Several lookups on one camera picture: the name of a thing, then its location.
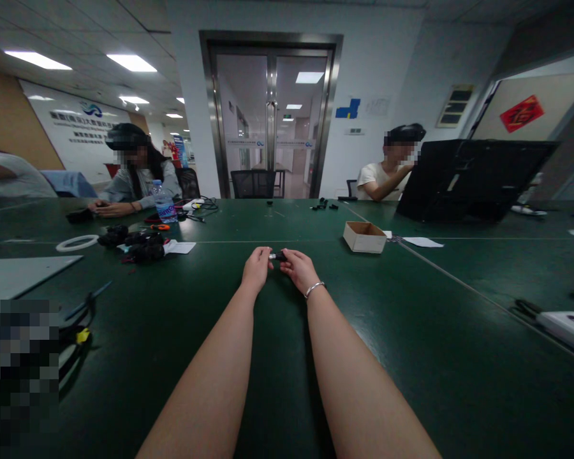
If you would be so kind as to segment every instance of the metal door frame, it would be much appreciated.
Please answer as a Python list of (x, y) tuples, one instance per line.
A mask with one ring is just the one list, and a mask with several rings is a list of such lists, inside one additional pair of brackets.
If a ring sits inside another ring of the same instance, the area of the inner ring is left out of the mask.
[[(209, 100), (210, 126), (215, 148), (217, 174), (219, 175), (219, 190), (222, 198), (230, 197), (230, 177), (227, 165), (227, 151), (224, 144), (221, 93), (219, 80), (216, 75), (217, 54), (266, 56), (268, 59), (267, 68), (269, 69), (269, 74), (267, 75), (267, 94), (269, 94), (267, 100), (269, 102), (272, 96), (276, 96), (277, 57), (327, 57), (323, 94), (321, 96), (321, 110), (319, 112), (320, 132), (315, 148), (311, 152), (311, 154), (314, 154), (315, 160), (309, 197), (318, 198), (342, 51), (342, 35), (200, 31), (200, 45), (202, 47), (202, 61)], [(269, 110), (271, 109), (271, 106), (267, 106), (266, 120), (269, 119)], [(272, 167), (274, 167), (276, 158), (276, 132), (270, 128), (276, 126), (276, 107), (274, 107), (274, 117), (274, 123), (271, 123), (272, 126), (267, 126), (266, 128), (267, 139), (264, 145), (267, 164), (272, 163)], [(273, 142), (269, 143), (268, 138), (272, 138)]]

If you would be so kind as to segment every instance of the hand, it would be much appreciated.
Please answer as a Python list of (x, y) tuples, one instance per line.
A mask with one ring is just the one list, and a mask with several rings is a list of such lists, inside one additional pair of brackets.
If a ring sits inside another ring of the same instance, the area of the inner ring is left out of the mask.
[(96, 213), (104, 218), (125, 217), (134, 212), (133, 203), (109, 203), (106, 207), (98, 207), (96, 209)]
[(281, 272), (290, 277), (298, 290), (305, 295), (310, 287), (319, 280), (313, 261), (302, 252), (283, 249), (287, 261), (281, 262)]
[(87, 208), (89, 210), (91, 210), (92, 212), (95, 212), (98, 207), (104, 207), (107, 205), (110, 205), (110, 202), (105, 201), (105, 200), (95, 200), (92, 203), (89, 203), (87, 205)]
[(241, 285), (259, 293), (268, 277), (268, 269), (274, 269), (269, 260), (272, 249), (270, 247), (257, 247), (244, 264)]

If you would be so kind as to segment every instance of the gray jacket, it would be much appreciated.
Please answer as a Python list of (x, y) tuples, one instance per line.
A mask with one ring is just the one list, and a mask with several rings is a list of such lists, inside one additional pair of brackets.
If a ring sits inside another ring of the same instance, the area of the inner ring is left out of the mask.
[[(174, 165), (171, 161), (163, 161), (161, 163), (164, 172), (164, 181), (161, 187), (173, 198), (180, 198), (181, 190)], [(121, 168), (113, 177), (113, 180), (104, 188), (104, 191), (98, 194), (102, 200), (109, 202), (136, 202), (138, 201), (142, 208), (149, 208), (155, 205), (153, 196), (149, 196), (151, 187), (153, 186), (153, 175), (149, 169), (138, 169), (136, 171), (140, 181), (140, 189), (142, 194), (146, 196), (141, 200), (137, 200), (134, 195), (134, 187), (132, 185), (132, 178), (129, 176), (127, 168)]]

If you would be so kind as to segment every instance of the office chair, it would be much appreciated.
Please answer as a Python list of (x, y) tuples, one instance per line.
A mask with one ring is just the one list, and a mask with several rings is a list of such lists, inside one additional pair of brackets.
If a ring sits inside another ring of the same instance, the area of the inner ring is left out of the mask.
[(200, 187), (198, 186), (198, 175), (191, 168), (176, 169), (177, 179), (182, 191), (182, 199), (191, 200), (200, 197)]
[(272, 199), (274, 197), (275, 171), (244, 170), (232, 171), (231, 174), (234, 198)]
[(346, 187), (349, 189), (349, 198), (357, 195), (357, 180), (347, 180)]

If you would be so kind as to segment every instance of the red fu sign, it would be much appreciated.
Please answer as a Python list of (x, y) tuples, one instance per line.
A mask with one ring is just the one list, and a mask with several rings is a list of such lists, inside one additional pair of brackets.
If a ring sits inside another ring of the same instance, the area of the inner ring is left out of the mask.
[(499, 118), (504, 123), (506, 130), (513, 133), (542, 115), (544, 115), (544, 110), (542, 110), (536, 96), (529, 96), (523, 102), (502, 113)]

